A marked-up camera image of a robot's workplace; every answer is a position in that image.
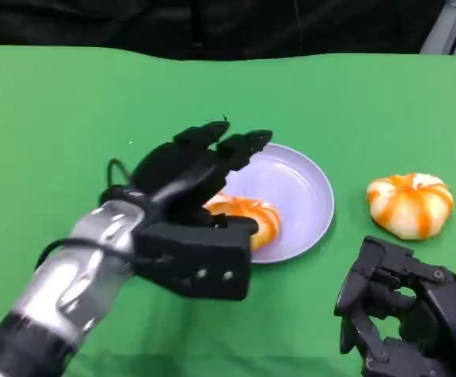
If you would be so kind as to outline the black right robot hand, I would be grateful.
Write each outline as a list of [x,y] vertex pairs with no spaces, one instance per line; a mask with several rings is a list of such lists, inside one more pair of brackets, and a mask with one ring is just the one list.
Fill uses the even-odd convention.
[[334,314],[364,376],[456,376],[456,273],[365,236]]

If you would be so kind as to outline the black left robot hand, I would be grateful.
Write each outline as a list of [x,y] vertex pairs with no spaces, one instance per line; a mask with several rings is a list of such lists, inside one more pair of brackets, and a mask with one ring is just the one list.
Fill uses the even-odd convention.
[[203,205],[225,187],[227,175],[248,165],[273,135],[270,130],[252,130],[223,139],[229,127],[229,121],[217,120],[182,130],[149,152],[132,172],[122,169],[122,185],[112,183],[110,169],[123,165],[110,160],[108,187],[99,202],[119,199],[136,204],[151,222],[213,227],[213,216]]

